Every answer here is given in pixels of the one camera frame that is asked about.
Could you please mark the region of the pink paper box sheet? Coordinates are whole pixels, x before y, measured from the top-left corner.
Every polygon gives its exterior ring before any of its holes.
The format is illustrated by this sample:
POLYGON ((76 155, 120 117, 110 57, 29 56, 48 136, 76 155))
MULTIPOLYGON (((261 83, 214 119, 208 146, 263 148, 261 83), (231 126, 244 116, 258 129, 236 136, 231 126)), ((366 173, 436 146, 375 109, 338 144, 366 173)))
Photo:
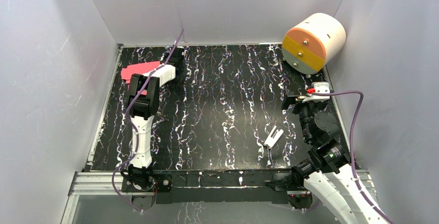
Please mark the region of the pink paper box sheet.
POLYGON ((129 87, 130 80, 133 74, 148 74, 150 71, 156 69, 159 66, 159 61, 128 65, 126 68, 122 69, 121 79, 125 81, 127 87, 129 87))

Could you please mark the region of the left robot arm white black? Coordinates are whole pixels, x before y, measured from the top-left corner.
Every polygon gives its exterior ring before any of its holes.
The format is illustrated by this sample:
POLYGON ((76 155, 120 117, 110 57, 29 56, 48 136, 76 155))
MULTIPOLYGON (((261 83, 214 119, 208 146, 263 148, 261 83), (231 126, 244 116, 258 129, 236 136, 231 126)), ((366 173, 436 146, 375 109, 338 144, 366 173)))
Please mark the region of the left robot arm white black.
POLYGON ((173 52, 166 52, 166 58, 161 62, 130 65, 122 70, 123 79, 130 76, 128 114, 133 125, 133 158, 121 175, 136 190, 149 191, 156 184, 152 170, 151 129, 160 104, 160 88, 176 78, 185 53, 183 47, 176 47, 173 52))

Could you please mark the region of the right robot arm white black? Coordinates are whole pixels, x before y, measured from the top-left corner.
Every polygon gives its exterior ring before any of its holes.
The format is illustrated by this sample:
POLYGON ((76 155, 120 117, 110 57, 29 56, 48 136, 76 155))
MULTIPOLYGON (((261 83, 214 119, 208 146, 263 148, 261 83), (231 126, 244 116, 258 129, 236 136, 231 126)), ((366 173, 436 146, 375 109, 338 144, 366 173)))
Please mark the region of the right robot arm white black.
POLYGON ((324 111, 329 97, 314 88, 307 95, 284 95, 282 109, 294 107, 303 139, 311 146, 310 157, 291 169, 292 185, 309 190, 340 223, 392 223, 360 180, 347 145, 338 141, 338 120, 324 111))

